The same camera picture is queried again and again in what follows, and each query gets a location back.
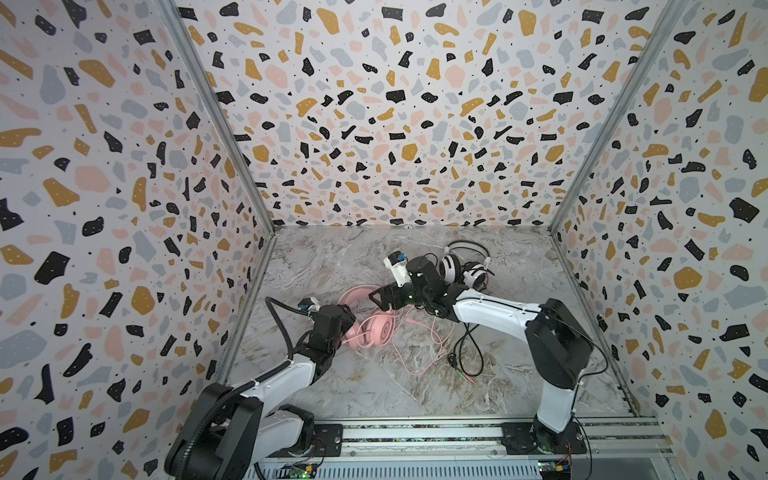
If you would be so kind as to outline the pink headphones with cable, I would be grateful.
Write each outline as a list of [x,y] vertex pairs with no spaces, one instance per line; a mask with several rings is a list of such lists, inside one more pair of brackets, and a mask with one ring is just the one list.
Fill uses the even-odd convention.
[[[376,307],[363,320],[353,321],[352,326],[342,337],[342,344],[352,349],[389,346],[394,350],[401,366],[410,376],[421,376],[446,355],[447,344],[455,328],[452,327],[447,334],[441,334],[436,329],[435,322],[427,325],[416,320],[412,315],[415,310],[417,310],[417,307],[412,305],[405,307],[403,310],[385,310],[381,307]],[[434,357],[423,368],[417,370],[409,368],[396,343],[397,333],[407,324],[424,328],[429,333],[429,340],[437,347]]]

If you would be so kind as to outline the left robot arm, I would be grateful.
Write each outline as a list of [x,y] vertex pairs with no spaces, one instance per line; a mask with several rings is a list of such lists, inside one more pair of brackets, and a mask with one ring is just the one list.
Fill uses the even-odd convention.
[[168,475],[241,479],[279,450],[310,447],[314,416],[283,401],[330,369],[356,317],[347,305],[319,305],[311,298],[296,308],[272,297],[265,304],[286,343],[286,359],[237,386],[206,387],[166,456]]

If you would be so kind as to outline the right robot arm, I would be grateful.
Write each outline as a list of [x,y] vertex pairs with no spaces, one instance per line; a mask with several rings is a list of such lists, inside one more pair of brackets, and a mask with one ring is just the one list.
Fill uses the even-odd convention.
[[530,429],[508,445],[522,453],[538,449],[558,453],[575,431],[578,386],[594,345],[559,300],[522,303],[481,291],[481,280],[447,279],[427,257],[407,259],[395,251],[384,259],[394,282],[369,295],[382,310],[419,307],[455,323],[475,324],[525,342],[543,380],[540,403]]

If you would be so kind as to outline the left green circuit board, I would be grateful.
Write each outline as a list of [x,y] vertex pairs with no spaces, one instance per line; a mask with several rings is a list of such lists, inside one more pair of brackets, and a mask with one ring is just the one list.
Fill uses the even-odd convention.
[[317,466],[314,464],[291,464],[278,471],[279,479],[315,479]]

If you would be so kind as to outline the right circuit board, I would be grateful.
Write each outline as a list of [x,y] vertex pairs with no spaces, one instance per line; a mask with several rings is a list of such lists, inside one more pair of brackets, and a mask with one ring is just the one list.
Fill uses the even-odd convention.
[[542,480],[572,479],[572,465],[569,460],[539,461],[537,465]]

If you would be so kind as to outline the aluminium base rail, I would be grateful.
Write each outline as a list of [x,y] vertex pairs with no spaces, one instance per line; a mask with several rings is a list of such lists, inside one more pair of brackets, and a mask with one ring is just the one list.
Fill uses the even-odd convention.
[[671,458],[659,423],[639,417],[581,417],[543,448],[523,418],[438,417],[316,420],[332,461]]

